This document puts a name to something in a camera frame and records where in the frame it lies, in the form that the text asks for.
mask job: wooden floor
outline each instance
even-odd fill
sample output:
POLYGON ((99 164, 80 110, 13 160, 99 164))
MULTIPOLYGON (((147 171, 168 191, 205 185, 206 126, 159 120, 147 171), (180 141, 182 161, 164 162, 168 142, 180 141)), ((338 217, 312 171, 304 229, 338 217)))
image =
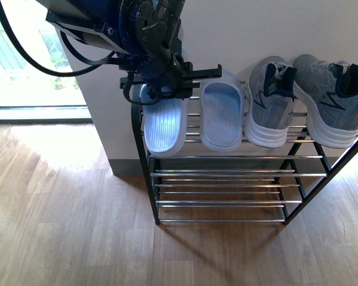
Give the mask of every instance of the wooden floor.
POLYGON ((286 227, 157 227, 93 126, 0 126, 0 285, 358 285, 358 156, 286 227))

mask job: white wall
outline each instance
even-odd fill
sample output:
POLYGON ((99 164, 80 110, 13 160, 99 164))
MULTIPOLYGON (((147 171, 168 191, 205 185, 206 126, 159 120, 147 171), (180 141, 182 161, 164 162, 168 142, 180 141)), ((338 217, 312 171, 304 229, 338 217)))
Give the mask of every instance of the white wall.
MULTIPOLYGON (((184 56, 194 69, 220 63, 245 80, 264 57, 291 63, 304 53, 358 64, 358 0, 187 0, 181 19, 184 56)), ((105 54, 77 47, 91 58, 105 54)), ((74 69, 82 67, 69 58, 74 69)), ((78 83, 109 159, 136 159, 120 76, 117 67, 101 67, 78 83)))

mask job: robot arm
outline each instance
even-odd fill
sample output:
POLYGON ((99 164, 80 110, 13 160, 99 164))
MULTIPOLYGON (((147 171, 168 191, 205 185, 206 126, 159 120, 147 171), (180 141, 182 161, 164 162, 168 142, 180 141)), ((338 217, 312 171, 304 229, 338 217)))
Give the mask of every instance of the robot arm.
POLYGON ((177 36, 185 0, 159 0, 156 8, 152 0, 37 1, 48 8, 46 20, 61 32, 116 52, 119 68, 128 72, 121 79, 128 100, 135 83, 148 84, 152 103, 156 103, 191 97, 192 89, 199 86, 194 79, 221 76, 220 65, 193 71, 192 63, 182 58, 177 36))

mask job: black cable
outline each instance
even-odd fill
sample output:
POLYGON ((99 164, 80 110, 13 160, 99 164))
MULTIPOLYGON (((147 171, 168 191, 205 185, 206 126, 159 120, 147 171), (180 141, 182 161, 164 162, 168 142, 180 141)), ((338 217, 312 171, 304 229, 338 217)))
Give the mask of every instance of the black cable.
POLYGON ((66 45, 66 48, 69 50, 69 52, 75 56, 78 60, 80 60, 81 62, 88 64, 90 66, 97 66, 97 65, 102 65, 102 64, 116 64, 116 65, 124 65, 124 64, 129 64, 130 60, 127 59, 123 59, 123 58, 112 58, 113 55, 115 55, 115 52, 111 52, 106 58, 102 58, 98 61, 92 61, 89 60, 88 58, 85 58, 83 55, 81 55, 73 46, 72 44, 69 42, 67 35, 60 31, 61 34, 61 39, 63 41, 63 43, 66 45))
POLYGON ((96 65, 92 67, 88 67, 83 70, 73 71, 69 73, 61 73, 59 71, 50 70, 46 67, 43 67, 39 63, 37 63, 22 47, 20 42, 18 41, 16 35, 14 34, 12 27, 7 19, 7 16, 5 15, 4 8, 0 1, 0 23, 2 24, 4 31, 6 32, 8 38, 10 39, 11 43, 15 47, 15 49, 18 51, 18 53, 32 66, 34 66, 39 71, 46 73, 50 76, 57 76, 57 77, 72 77, 72 76, 80 76, 89 72, 92 72, 93 70, 99 68, 101 65, 96 65))
POLYGON ((157 104, 162 99, 162 95, 157 94, 155 96, 155 98, 153 100, 151 100, 150 102, 139 102, 139 101, 131 100, 131 98, 130 98, 130 89, 132 87, 133 82, 134 82, 134 73, 129 72, 128 75, 127 75, 127 82, 125 82, 125 84, 124 84, 124 97, 131 104, 145 105, 145 106, 147 105, 148 106, 148 105, 157 104))

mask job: screw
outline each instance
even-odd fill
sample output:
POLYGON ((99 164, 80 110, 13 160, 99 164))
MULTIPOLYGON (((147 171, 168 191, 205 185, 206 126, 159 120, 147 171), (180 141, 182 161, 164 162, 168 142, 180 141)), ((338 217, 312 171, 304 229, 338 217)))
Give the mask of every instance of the screw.
POLYGON ((108 34, 109 36, 111 36, 113 33, 114 33, 113 28, 108 27, 108 28, 107 28, 107 34, 108 34))

